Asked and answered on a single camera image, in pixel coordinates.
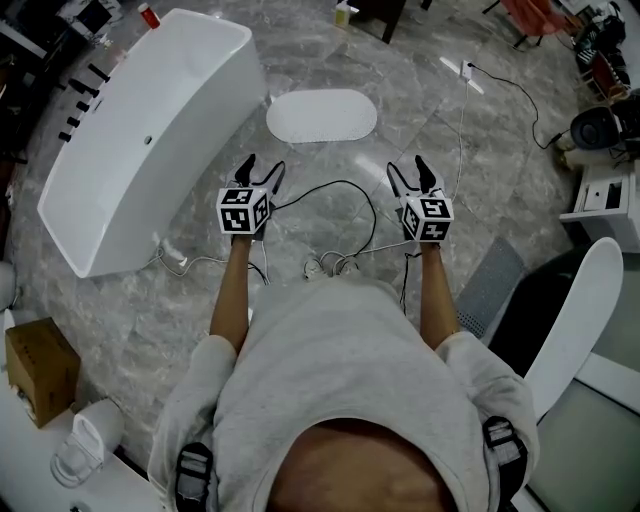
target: marble floor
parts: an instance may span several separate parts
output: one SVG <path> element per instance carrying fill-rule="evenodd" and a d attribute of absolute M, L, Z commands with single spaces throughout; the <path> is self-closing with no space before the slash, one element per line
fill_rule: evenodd
<path fill-rule="evenodd" d="M 418 0 L 407 4 L 386 45 L 356 28 L 333 26 L 330 0 L 154 3 L 160 15 L 183 7 L 250 27 L 271 98 L 296 89 L 349 87 L 371 98 L 379 116 L 373 133 L 356 142 L 289 145 L 270 135 L 263 105 L 218 154 L 182 205 L 167 234 L 175 248 L 189 258 L 228 255 L 229 239 L 219 232 L 215 197 L 229 170 L 253 152 L 259 172 L 279 160 L 287 164 L 276 203 L 331 180 L 349 179 L 374 203 L 378 222 L 372 246 L 401 241 L 396 202 L 385 177 L 387 162 L 396 162 L 417 179 L 413 159 L 420 154 L 444 176 L 449 191 L 455 185 L 465 87 L 440 57 L 471 60 L 522 84 L 540 110 L 540 141 L 568 128 L 578 111 L 573 92 L 578 73 L 572 53 L 556 37 L 545 37 L 539 48 L 526 43 L 518 52 L 505 42 L 519 36 L 501 7 L 482 16 L 484 4 L 471 0 L 436 0 L 428 12 L 419 8 Z M 86 71 L 88 62 L 110 69 L 119 49 L 130 47 L 144 33 L 135 6 L 125 3 L 125 9 L 130 12 L 110 34 L 114 46 L 88 52 L 68 70 L 69 76 L 95 80 Z M 469 89 L 456 220 L 442 248 L 456 295 L 498 235 L 529 267 L 570 247 L 557 215 L 568 206 L 572 180 L 554 170 L 549 151 L 533 144 L 531 105 L 514 87 L 478 72 L 474 80 L 484 94 Z M 18 169 L 11 257 L 23 289 L 21 305 L 51 315 L 82 357 L 79 401 L 111 397 L 126 417 L 123 446 L 144 466 L 155 420 L 205 334 L 224 269 L 197 263 L 178 278 L 154 263 L 138 272 L 75 277 L 42 225 L 36 204 L 62 144 L 57 134 L 77 99 L 70 90 L 54 93 L 29 144 L 29 164 Z M 265 238 L 271 280 L 300 279 L 301 264 L 310 253 L 357 250 L 367 240 L 372 220 L 364 196 L 347 186 L 328 188 L 275 213 Z M 399 290 L 409 249 L 361 256 L 360 267 Z M 260 248 L 253 251 L 252 260 L 262 266 Z M 177 264 L 171 258 L 167 263 Z M 407 314 L 413 322 L 419 271 L 412 261 Z M 262 283 L 251 274 L 253 300 Z"/>

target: fiducial marker cube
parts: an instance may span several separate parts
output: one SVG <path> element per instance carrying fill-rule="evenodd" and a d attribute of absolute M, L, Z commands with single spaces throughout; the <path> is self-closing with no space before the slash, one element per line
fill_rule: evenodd
<path fill-rule="evenodd" d="M 269 218 L 266 188 L 223 188 L 216 202 L 220 231 L 231 235 L 253 235 Z"/>
<path fill-rule="evenodd" d="M 451 199 L 408 196 L 400 200 L 402 224 L 418 242 L 442 242 L 453 222 Z"/>

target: cardboard box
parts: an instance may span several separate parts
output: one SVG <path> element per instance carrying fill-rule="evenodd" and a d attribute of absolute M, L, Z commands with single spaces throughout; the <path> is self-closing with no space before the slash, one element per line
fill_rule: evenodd
<path fill-rule="evenodd" d="M 75 400 L 80 357 L 52 318 L 8 329 L 6 346 L 9 384 L 29 398 L 41 428 Z"/>

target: white bathtub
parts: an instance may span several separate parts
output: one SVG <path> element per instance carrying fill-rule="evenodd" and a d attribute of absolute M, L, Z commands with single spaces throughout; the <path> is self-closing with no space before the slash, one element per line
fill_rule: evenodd
<path fill-rule="evenodd" d="M 147 32 L 71 133 L 38 204 L 74 272 L 142 267 L 266 92 L 248 28 L 174 9 Z"/>

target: gray hoodie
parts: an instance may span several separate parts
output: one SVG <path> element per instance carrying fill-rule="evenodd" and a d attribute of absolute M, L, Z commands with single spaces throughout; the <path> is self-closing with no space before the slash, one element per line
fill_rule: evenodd
<path fill-rule="evenodd" d="M 194 350 L 158 421 L 148 475 L 173 509 L 178 454 L 200 440 L 214 454 L 207 510 L 262 512 L 295 439 L 322 421 L 355 418 L 420 449 L 459 512 L 495 511 L 496 470 L 481 429 L 490 416 L 518 430 L 526 482 L 539 453 L 531 393 L 472 334 L 434 352 L 378 281 L 272 285 L 237 358 L 219 336 Z"/>

